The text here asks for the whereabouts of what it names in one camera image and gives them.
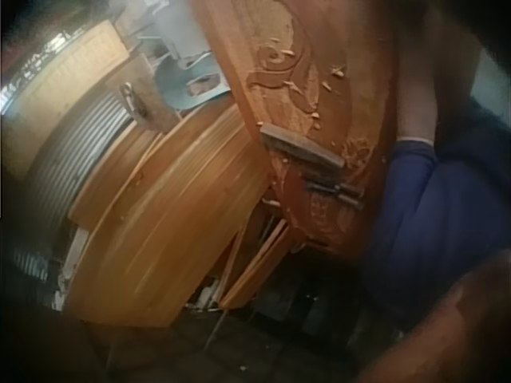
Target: wooden plank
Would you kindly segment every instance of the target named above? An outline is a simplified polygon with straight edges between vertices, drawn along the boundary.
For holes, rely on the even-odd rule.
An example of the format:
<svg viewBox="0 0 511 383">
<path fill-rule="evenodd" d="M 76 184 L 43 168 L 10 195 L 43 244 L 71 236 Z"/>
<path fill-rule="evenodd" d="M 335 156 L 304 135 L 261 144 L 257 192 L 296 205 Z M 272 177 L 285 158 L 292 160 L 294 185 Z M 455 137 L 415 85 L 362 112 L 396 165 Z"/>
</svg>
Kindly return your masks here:
<svg viewBox="0 0 511 383">
<path fill-rule="evenodd" d="M 69 210 L 69 219 L 92 232 L 157 135 L 136 121 L 127 127 L 90 173 Z"/>
<path fill-rule="evenodd" d="M 2 118 L 2 158 L 21 180 L 66 113 L 92 87 L 129 58 L 109 21 L 85 32 L 27 86 Z"/>
<path fill-rule="evenodd" d="M 341 156 L 337 156 L 314 141 L 289 129 L 265 123 L 261 127 L 260 133 L 261 140 L 270 149 L 318 165 L 329 172 L 339 173 L 344 166 L 344 159 Z"/>
<path fill-rule="evenodd" d="M 270 152 L 272 187 L 293 229 L 356 259 L 378 211 L 395 137 L 394 39 L 375 0 L 189 0 L 252 137 L 271 123 L 346 161 L 367 190 L 359 212 L 307 191 L 308 166 Z"/>
<path fill-rule="evenodd" d="M 119 87 L 125 83 L 132 86 L 134 94 L 141 101 L 146 113 L 144 117 L 133 114 L 133 118 L 137 120 L 141 128 L 167 133 L 179 123 L 180 116 L 172 107 L 164 103 L 158 93 L 154 83 L 153 69 L 143 54 L 128 61 L 106 82 L 129 110 L 119 90 Z"/>
<path fill-rule="evenodd" d="M 164 137 L 103 216 L 64 312 L 168 326 L 267 187 L 265 154 L 233 99 L 209 101 Z"/>
<path fill-rule="evenodd" d="M 286 224 L 283 230 L 279 231 L 277 238 L 273 240 L 271 245 L 261 249 L 258 254 L 261 256 L 250 262 L 245 272 L 238 278 L 234 286 L 225 295 L 225 298 L 221 300 L 220 307 L 230 310 L 245 306 L 279 265 L 294 243 L 291 229 Z"/>
<path fill-rule="evenodd" d="M 243 223 L 235 237 L 224 272 L 221 275 L 216 294 L 217 300 L 222 299 L 225 292 L 232 287 L 256 255 L 260 237 L 269 218 L 270 215 L 265 206 L 258 203 Z"/>
</svg>

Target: wooden board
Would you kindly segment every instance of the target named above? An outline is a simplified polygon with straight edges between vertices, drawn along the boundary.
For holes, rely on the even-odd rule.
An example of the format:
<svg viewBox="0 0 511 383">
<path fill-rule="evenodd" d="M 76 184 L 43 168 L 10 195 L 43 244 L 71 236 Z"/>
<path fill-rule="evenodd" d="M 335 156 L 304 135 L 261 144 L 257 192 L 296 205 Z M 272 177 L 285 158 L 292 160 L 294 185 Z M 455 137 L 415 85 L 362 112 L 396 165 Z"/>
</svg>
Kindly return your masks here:
<svg viewBox="0 0 511 383">
<path fill-rule="evenodd" d="M 216 293 L 218 300 L 222 299 L 256 255 L 260 237 L 269 218 L 266 207 L 258 203 L 238 231 L 220 278 Z"/>
<path fill-rule="evenodd" d="M 250 262 L 224 299 L 220 301 L 220 307 L 230 310 L 245 306 L 294 243 L 290 227 L 282 220 L 261 247 L 257 256 Z"/>
<path fill-rule="evenodd" d="M 60 52 L 14 100 L 2 119 L 2 158 L 21 180 L 66 113 L 92 87 L 129 58 L 109 21 Z"/>
<path fill-rule="evenodd" d="M 154 72 L 143 54 L 126 62 L 106 82 L 106 85 L 117 94 L 119 100 L 129 110 L 128 104 L 119 91 L 119 86 L 124 83 L 131 84 L 133 92 L 147 112 L 144 118 L 133 115 L 140 128 L 167 133 L 179 123 L 179 114 L 165 104 L 160 97 L 154 83 Z"/>
<path fill-rule="evenodd" d="M 153 146 L 158 132 L 133 122 L 96 164 L 69 210 L 78 226 L 93 231 L 133 169 Z"/>
<path fill-rule="evenodd" d="M 363 212 L 308 192 L 308 166 L 271 151 L 272 187 L 308 242 L 356 259 L 395 137 L 394 39 L 378 0 L 190 0 L 255 140 L 262 123 L 341 156 Z"/>
<path fill-rule="evenodd" d="M 265 158 L 230 95 L 185 117 L 92 233 L 64 312 L 168 326 L 267 189 Z"/>
</svg>

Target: blue object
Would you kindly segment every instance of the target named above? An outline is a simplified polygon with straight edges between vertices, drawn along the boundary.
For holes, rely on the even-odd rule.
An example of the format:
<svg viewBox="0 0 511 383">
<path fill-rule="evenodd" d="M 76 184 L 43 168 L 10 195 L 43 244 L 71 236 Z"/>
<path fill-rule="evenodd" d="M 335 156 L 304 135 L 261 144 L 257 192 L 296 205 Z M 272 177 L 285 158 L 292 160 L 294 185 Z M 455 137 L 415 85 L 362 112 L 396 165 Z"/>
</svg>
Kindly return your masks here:
<svg viewBox="0 0 511 383">
<path fill-rule="evenodd" d="M 462 275 L 511 247 L 511 132 L 473 102 L 450 133 L 436 148 L 396 143 L 363 259 L 370 296 L 404 330 Z"/>
</svg>

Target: blue shirt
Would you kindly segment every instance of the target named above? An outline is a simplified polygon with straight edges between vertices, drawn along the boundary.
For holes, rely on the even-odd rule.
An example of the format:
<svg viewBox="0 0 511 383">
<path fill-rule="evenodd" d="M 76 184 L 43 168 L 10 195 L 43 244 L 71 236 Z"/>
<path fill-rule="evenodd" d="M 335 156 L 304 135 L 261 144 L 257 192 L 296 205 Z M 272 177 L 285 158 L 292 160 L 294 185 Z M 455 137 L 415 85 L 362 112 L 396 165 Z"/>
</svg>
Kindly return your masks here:
<svg viewBox="0 0 511 383">
<path fill-rule="evenodd" d="M 511 133 L 475 103 L 457 126 L 462 133 L 436 148 L 396 143 L 363 258 L 370 296 L 404 329 L 511 246 Z"/>
</svg>

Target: person's hand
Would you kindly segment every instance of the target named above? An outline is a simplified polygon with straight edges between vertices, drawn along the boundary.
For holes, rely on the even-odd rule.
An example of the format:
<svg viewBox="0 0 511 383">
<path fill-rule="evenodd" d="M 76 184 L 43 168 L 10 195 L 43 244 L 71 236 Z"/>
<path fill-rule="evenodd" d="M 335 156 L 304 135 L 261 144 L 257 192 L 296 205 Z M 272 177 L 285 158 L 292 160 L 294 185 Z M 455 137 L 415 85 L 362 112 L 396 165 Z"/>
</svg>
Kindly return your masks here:
<svg viewBox="0 0 511 383">
<path fill-rule="evenodd" d="M 400 23 L 398 38 L 398 140 L 420 140 L 433 144 L 437 101 L 421 25 Z"/>
</svg>

